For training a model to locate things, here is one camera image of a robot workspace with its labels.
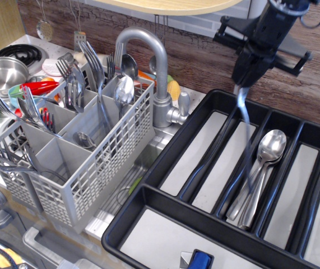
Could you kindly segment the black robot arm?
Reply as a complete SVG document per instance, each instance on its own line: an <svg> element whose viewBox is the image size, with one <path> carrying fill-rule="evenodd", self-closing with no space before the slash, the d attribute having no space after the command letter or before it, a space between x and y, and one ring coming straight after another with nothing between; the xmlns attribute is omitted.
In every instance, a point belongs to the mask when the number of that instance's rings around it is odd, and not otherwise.
<svg viewBox="0 0 320 269"><path fill-rule="evenodd" d="M235 49L238 56L232 80L241 87L253 86L269 69L298 76L312 53L289 32L302 20L310 4L320 1L267 1L256 18L223 16L214 41Z"/></svg>

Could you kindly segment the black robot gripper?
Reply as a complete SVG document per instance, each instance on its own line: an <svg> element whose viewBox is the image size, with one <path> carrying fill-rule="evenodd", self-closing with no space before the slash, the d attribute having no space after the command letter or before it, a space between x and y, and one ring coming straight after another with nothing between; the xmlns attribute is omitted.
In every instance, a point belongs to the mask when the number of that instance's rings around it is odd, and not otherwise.
<svg viewBox="0 0 320 269"><path fill-rule="evenodd" d="M231 77L237 86L253 86L274 67L294 76L302 71L312 55L289 31L309 11L309 5L310 1L267 1L257 18L221 18L214 41L236 50Z"/></svg>

